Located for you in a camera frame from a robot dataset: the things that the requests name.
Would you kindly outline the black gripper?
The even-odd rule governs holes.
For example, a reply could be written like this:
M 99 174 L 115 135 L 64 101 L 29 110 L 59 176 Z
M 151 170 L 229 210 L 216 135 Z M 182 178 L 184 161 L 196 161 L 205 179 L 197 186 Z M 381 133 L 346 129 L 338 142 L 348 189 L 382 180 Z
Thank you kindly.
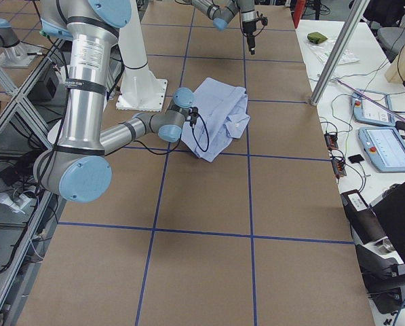
M 244 37 L 246 38 L 249 52 L 251 55 L 255 55 L 255 35 L 254 33 L 256 32 L 256 24 L 257 22 L 261 22 L 262 24 L 262 29 L 257 33 L 257 35 L 268 25 L 268 18 L 266 16 L 258 16 L 255 19 L 252 19 L 250 21 L 246 21 L 242 23 L 242 33 Z
M 199 111 L 197 107 L 190 107 L 186 122 L 196 123 L 199 117 Z

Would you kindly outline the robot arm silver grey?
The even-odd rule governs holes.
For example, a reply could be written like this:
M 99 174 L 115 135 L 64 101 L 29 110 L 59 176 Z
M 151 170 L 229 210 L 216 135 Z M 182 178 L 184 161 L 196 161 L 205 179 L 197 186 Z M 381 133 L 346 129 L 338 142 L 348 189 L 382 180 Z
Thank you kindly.
M 192 5 L 205 14 L 219 31 L 225 30 L 230 21 L 239 17 L 240 31 L 246 39 L 248 51 L 255 55 L 256 37 L 268 25 L 268 18 L 255 9 L 254 1 L 229 0 L 224 5 L 218 5 L 209 0 L 190 0 L 184 4 Z
M 102 129 L 112 48 L 129 39 L 131 53 L 145 51 L 135 2 L 43 1 L 41 23 L 49 35 L 69 40 L 72 49 L 64 81 L 67 108 L 53 147 L 35 162 L 34 177 L 66 200 L 91 202 L 111 183 L 106 156 L 149 133 L 170 143 L 179 140 L 184 123 L 196 123 L 194 96 L 179 88 L 165 112 L 139 113 Z

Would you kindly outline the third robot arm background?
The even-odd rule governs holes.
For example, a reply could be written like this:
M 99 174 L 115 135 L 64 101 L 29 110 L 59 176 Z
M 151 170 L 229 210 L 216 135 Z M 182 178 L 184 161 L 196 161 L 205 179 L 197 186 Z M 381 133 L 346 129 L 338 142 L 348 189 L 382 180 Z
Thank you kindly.
M 41 48 L 22 43 L 11 24 L 0 18 L 0 66 L 6 68 L 27 68 L 34 58 L 41 55 Z

